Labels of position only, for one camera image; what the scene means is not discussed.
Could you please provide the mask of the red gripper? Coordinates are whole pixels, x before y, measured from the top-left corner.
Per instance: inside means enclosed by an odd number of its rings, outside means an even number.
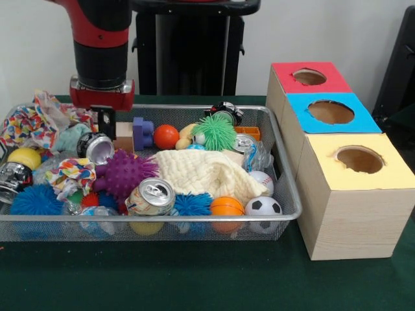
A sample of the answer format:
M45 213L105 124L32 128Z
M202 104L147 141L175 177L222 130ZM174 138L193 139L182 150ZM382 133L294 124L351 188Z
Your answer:
M126 80L115 89L92 89L72 76L69 94L75 107L92 109L97 113L99 131L111 140L116 138L115 111L130 111L134 102L135 82Z

